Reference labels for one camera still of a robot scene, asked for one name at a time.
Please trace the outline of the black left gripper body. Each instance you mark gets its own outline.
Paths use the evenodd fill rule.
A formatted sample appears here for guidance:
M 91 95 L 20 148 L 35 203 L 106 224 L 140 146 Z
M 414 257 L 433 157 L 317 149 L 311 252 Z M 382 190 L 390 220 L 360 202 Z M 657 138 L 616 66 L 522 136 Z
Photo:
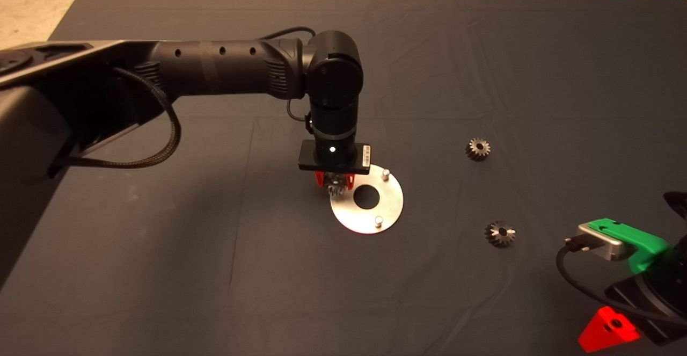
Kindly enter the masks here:
M 356 142 L 356 133 L 343 139 L 314 136 L 302 141 L 298 168 L 333 174 L 368 175 L 371 145 Z

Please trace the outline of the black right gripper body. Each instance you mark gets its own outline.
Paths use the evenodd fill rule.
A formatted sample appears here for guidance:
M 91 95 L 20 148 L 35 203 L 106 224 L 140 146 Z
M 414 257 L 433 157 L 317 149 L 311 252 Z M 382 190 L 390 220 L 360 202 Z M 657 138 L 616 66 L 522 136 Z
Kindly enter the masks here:
M 665 271 L 646 271 L 616 282 L 604 290 L 613 302 L 627 304 L 650 314 L 686 319 L 685 283 Z M 628 320 L 655 345 L 663 346 L 685 338 L 685 329 L 625 314 Z

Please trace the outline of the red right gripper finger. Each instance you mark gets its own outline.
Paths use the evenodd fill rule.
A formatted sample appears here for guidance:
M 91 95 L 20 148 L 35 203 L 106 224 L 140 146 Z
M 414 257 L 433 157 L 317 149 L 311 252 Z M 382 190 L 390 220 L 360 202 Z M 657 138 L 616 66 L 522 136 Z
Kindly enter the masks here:
M 601 307 L 578 337 L 578 344 L 587 353 L 634 342 L 641 334 L 634 324 L 609 306 Z

